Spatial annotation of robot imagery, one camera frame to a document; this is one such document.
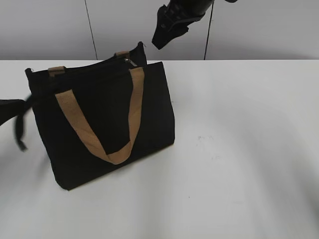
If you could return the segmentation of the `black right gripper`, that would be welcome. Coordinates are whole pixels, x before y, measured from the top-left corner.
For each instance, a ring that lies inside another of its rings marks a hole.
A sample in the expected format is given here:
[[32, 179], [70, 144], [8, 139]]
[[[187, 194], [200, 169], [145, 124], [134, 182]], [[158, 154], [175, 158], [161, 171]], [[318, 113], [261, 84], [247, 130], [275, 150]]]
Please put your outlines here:
[[188, 32], [188, 26], [200, 21], [213, 6], [213, 0], [170, 0], [159, 10], [152, 44], [163, 49], [168, 43]]

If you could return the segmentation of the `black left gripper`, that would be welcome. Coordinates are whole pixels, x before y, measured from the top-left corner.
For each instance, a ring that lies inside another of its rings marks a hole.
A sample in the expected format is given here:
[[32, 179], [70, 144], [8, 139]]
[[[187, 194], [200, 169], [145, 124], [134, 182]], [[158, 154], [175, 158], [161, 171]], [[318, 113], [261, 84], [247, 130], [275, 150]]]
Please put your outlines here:
[[26, 100], [1, 100], [0, 101], [0, 124], [16, 117], [14, 123], [15, 141], [21, 151], [26, 151], [27, 147], [23, 142], [24, 137], [24, 115], [25, 109], [32, 108], [40, 100], [39, 95], [31, 94]]

